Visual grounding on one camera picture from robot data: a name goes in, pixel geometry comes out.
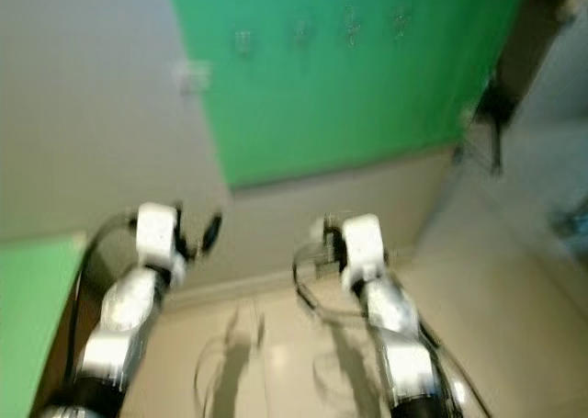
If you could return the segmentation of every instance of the tiled floor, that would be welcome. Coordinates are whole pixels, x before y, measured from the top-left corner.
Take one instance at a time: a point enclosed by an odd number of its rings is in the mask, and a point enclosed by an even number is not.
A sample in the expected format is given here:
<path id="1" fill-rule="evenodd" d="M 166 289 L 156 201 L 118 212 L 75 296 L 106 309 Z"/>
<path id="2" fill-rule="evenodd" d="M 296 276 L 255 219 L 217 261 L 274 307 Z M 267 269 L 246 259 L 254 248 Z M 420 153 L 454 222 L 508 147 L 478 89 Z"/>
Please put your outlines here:
<path id="1" fill-rule="evenodd" d="M 517 168 L 456 172 L 398 273 L 494 416 L 588 416 L 588 282 L 552 254 L 543 208 L 526 205 L 542 186 Z M 317 290 L 349 303 L 332 278 Z M 366 333 L 313 321 L 288 288 L 165 314 L 123 416 L 379 416 L 378 392 Z"/>

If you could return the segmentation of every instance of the green panel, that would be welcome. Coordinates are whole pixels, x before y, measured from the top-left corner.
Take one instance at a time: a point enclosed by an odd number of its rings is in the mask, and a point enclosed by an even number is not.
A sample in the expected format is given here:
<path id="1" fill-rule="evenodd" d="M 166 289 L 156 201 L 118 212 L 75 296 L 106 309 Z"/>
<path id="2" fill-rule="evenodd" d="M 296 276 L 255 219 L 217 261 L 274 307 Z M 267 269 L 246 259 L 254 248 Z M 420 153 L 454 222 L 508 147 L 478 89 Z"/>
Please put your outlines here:
<path id="1" fill-rule="evenodd" d="M 457 141 L 518 0 L 174 0 L 228 182 L 250 185 Z M 361 25 L 348 44 L 346 6 Z M 394 14 L 406 13 L 399 34 Z M 307 26 L 297 45 L 298 21 Z M 251 52 L 235 32 L 251 32 Z"/>
<path id="2" fill-rule="evenodd" d="M 80 256 L 71 238 L 0 246 L 0 416 L 28 416 Z"/>

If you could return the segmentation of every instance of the green screen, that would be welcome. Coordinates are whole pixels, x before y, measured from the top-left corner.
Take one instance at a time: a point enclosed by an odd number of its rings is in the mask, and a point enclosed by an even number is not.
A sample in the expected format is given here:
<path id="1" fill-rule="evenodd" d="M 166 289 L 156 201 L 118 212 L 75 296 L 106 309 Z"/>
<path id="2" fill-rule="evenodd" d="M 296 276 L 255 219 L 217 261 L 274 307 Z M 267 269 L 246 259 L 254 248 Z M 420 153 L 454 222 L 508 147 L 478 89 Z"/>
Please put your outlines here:
<path id="1" fill-rule="evenodd" d="M 202 100 L 243 186 L 458 141 L 518 0 L 174 3 L 189 58 L 211 64 Z"/>
<path id="2" fill-rule="evenodd" d="M 28 416 L 80 256 L 72 238 L 0 245 L 0 416 Z"/>

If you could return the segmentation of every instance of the baseboard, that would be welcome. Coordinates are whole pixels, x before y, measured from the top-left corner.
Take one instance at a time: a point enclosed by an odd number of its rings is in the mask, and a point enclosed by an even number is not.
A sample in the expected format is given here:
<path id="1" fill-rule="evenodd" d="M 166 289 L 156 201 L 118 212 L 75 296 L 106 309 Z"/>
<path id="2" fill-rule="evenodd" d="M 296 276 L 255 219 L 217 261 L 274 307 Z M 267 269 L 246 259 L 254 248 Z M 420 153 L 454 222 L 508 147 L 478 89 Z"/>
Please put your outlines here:
<path id="1" fill-rule="evenodd" d="M 394 250 L 394 253 L 390 255 L 391 269 L 396 270 L 410 263 L 413 260 L 413 255 L 414 247 L 412 246 Z M 170 294 L 165 301 L 164 311 L 173 312 L 202 304 L 253 297 L 257 294 L 285 288 L 293 290 L 291 270 L 246 277 L 201 288 L 182 289 L 177 293 Z"/>

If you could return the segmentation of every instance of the black object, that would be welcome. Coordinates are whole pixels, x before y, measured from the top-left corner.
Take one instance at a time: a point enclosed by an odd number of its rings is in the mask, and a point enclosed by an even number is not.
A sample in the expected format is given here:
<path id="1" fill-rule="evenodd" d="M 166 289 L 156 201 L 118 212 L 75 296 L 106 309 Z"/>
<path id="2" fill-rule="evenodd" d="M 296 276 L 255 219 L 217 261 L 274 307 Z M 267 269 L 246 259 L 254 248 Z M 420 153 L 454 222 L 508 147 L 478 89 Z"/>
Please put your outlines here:
<path id="1" fill-rule="evenodd" d="M 347 266 L 347 244 L 343 239 L 341 228 L 333 224 L 329 218 L 324 219 L 322 243 L 332 249 L 333 260 L 339 263 L 339 274 L 341 274 Z"/>
<path id="2" fill-rule="evenodd" d="M 510 123 L 516 110 L 516 100 L 496 78 L 492 78 L 481 96 L 476 119 L 488 120 L 492 126 L 492 166 L 491 173 L 500 175 L 503 172 L 503 130 Z"/>
<path id="3" fill-rule="evenodd" d="M 402 402 L 391 410 L 392 418 L 448 418 L 446 408 L 437 397 L 419 397 Z"/>
<path id="4" fill-rule="evenodd" d="M 125 394 L 103 379 L 79 378 L 53 394 L 49 405 L 55 407 L 79 407 L 95 412 L 104 418 L 116 418 Z"/>
<path id="5" fill-rule="evenodd" d="M 167 290 L 169 289 L 169 286 L 172 283 L 172 272 L 169 269 L 163 268 L 162 266 L 156 266 L 156 265 L 147 265 L 146 267 L 148 267 L 149 269 L 152 269 L 153 271 L 155 271 L 157 273 L 157 275 L 161 278 L 161 282 L 164 284 L 163 286 L 163 291 L 164 293 L 167 292 Z M 155 287 L 155 301 L 157 301 L 158 303 L 161 303 L 164 300 L 164 293 L 161 292 L 161 290 L 157 290 L 159 289 L 158 287 Z"/>
<path id="6" fill-rule="evenodd" d="M 209 223 L 208 228 L 204 232 L 202 236 L 202 253 L 208 254 L 209 251 L 212 249 L 214 244 L 217 242 L 219 238 L 219 232 L 221 231 L 222 225 L 222 215 L 220 213 L 215 213 L 212 217 L 212 220 Z"/>

